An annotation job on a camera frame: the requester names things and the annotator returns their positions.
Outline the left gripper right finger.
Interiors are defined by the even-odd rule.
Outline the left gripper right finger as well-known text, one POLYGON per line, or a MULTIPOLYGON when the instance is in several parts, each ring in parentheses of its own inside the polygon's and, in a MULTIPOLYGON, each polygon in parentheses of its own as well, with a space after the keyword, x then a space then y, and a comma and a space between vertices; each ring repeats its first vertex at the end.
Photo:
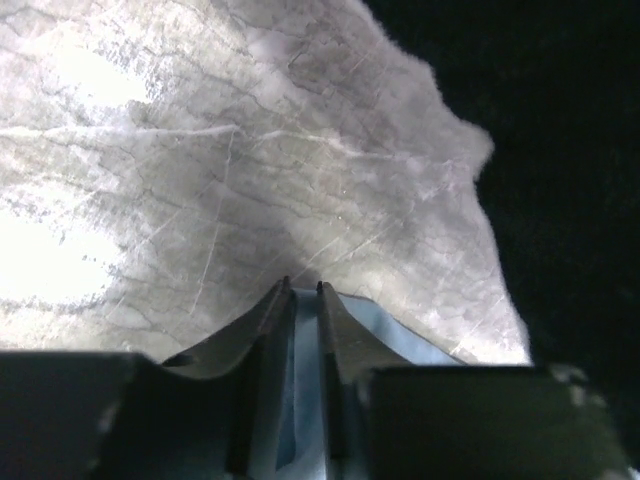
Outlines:
POLYGON ((317 286, 332 479, 628 479, 603 399, 549 368, 419 366, 317 286))

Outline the blue t shirt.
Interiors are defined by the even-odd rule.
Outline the blue t shirt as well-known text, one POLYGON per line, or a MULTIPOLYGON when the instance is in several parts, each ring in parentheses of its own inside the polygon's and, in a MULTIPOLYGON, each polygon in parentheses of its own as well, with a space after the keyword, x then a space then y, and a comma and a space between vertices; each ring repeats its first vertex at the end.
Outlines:
MULTIPOLYGON (((321 282, 315 291, 296 289, 295 333, 289 340, 284 375, 281 433, 276 471, 249 473, 247 479, 325 479, 320 459, 324 448, 321 425, 321 382, 318 319, 321 282)), ((385 346, 421 366, 456 365, 457 360, 410 331, 374 301, 338 296, 339 304, 385 346)))

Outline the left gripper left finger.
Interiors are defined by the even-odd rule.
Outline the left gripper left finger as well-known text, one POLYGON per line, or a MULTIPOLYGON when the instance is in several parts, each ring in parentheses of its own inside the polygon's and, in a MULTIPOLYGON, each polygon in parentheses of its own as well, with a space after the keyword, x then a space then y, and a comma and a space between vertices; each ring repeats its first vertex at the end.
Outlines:
POLYGON ((155 362, 133 352, 1 356, 5 479, 271 479, 293 292, 155 362))

